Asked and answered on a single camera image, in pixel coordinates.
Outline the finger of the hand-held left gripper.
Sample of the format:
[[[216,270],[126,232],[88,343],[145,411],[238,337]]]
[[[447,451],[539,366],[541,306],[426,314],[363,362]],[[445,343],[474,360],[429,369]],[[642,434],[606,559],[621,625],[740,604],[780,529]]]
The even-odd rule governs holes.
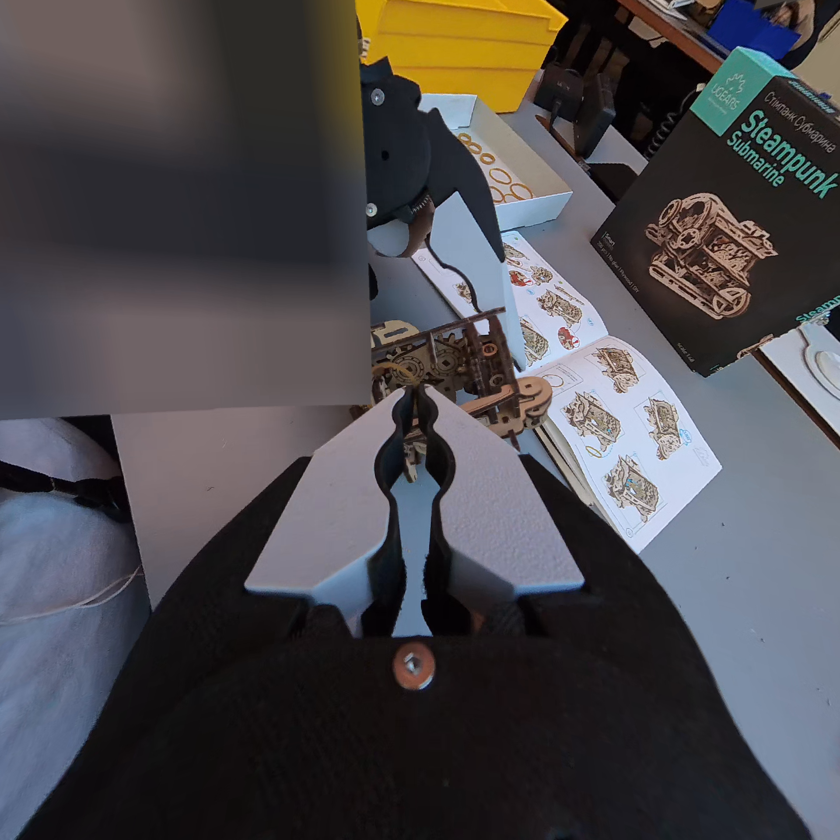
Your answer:
[[[497,255],[458,192],[436,208],[429,244],[442,266],[464,278],[479,312],[504,308],[498,318],[508,349],[525,370],[527,354],[507,261]]]
[[[427,238],[427,223],[389,222],[367,231],[367,239],[381,256],[410,258]]]

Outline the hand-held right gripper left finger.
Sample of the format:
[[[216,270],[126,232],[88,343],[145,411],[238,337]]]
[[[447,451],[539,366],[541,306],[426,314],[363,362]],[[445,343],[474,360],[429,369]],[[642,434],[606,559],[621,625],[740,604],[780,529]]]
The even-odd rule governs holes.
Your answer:
[[[386,397],[318,448],[245,582],[249,592],[336,606],[360,633],[392,633],[406,588],[391,490],[414,389]]]

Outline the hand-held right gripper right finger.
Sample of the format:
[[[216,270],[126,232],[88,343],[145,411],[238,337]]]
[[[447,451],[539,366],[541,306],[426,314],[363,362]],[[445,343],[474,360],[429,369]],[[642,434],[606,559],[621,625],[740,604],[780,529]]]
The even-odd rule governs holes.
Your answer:
[[[584,576],[517,450],[434,389],[416,388],[425,466],[439,486],[423,573],[435,635],[524,595],[578,590]]]

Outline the wooden mechanical model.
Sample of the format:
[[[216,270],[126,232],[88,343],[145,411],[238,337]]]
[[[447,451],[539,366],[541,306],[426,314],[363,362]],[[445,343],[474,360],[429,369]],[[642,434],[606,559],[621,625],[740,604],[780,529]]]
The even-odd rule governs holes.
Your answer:
[[[542,425],[552,401],[551,386],[536,376],[517,378],[507,339],[496,313],[486,332],[478,317],[421,331],[405,321],[371,327],[371,403],[355,406],[358,417],[400,388],[428,385],[456,401],[491,432],[520,449],[518,437]]]

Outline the black desk device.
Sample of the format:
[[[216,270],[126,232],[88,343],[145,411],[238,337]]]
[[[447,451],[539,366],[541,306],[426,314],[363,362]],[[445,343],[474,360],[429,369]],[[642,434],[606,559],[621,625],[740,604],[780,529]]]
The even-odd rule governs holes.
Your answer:
[[[576,70],[564,69],[556,63],[544,68],[534,104],[549,112],[549,117],[537,117],[537,120],[577,161],[593,154],[616,116],[609,76],[598,73],[584,80]],[[572,142],[554,128],[557,119],[572,124]]]

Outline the grey desk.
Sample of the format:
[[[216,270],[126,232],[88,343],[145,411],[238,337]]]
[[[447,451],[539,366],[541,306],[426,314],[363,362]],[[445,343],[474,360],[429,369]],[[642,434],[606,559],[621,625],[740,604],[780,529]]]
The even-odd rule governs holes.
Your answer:
[[[642,558],[755,756],[814,838],[838,838],[838,448],[757,358],[707,379],[688,370],[591,247],[613,204],[537,114],[527,99],[502,118],[573,195],[526,239],[654,363],[722,465]],[[349,420],[336,406],[113,416],[152,605],[245,504]]]

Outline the group of rubber bands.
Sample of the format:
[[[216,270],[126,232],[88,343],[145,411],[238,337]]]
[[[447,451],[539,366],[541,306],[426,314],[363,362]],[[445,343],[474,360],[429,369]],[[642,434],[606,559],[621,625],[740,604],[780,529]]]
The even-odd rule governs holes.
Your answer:
[[[516,203],[534,198],[531,187],[479,135],[459,131],[455,136],[478,162],[479,168],[489,185],[494,204]]]

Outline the white cardboard tray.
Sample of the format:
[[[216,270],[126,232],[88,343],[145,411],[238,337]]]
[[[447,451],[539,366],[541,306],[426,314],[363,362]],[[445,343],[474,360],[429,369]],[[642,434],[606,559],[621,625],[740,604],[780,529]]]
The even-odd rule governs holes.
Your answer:
[[[495,205],[502,232],[554,220],[572,196],[571,188],[480,99],[470,94],[424,94],[420,109],[437,109],[450,132],[479,135],[531,187],[534,198]]]

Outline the yellow storage bin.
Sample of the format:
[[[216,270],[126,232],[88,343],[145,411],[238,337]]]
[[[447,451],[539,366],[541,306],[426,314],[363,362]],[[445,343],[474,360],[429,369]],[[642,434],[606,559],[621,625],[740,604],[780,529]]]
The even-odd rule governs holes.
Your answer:
[[[357,1],[364,62],[515,112],[568,18],[544,1]]]

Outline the white instruction booklet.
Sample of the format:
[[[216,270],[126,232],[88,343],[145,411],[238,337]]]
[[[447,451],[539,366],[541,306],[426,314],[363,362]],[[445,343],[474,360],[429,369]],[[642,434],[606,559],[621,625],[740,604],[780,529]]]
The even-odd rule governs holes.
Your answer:
[[[558,466],[637,552],[721,472],[665,378],[607,334],[595,306],[519,231],[502,235],[528,365],[552,401],[541,426]]]

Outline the black model kit box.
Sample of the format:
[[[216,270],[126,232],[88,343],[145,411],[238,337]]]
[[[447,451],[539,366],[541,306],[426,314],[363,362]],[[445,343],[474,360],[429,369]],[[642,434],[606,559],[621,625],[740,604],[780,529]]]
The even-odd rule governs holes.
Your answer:
[[[838,102],[733,50],[591,239],[710,376],[838,305]]]

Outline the wooden background table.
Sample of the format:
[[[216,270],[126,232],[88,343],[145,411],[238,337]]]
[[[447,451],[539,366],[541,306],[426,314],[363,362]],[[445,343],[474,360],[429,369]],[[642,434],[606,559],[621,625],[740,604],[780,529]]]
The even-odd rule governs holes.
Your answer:
[[[708,36],[694,20],[669,12],[649,1],[619,1],[630,15],[643,21],[657,36],[666,39],[682,54],[714,74],[730,50]]]

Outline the white garment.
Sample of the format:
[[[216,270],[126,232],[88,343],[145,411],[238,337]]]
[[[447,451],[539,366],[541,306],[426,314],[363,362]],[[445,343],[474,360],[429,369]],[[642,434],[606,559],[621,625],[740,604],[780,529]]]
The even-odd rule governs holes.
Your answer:
[[[15,838],[98,719],[151,610],[118,462],[61,418],[1,423],[1,831]]]

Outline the white rounded panel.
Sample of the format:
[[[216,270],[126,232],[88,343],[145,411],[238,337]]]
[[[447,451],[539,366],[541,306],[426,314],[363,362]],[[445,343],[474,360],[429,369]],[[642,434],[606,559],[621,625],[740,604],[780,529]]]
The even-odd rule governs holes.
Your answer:
[[[738,353],[752,356],[791,399],[839,446],[838,309],[826,311],[775,338]]]

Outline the blue folder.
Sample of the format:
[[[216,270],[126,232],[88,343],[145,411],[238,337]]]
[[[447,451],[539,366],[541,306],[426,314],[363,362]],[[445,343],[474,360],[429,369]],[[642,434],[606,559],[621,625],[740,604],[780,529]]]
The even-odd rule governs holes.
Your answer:
[[[771,22],[763,10],[755,8],[754,2],[745,1],[724,2],[709,26],[707,36],[724,49],[743,47],[775,60],[781,60],[792,51],[801,37],[794,28]]]

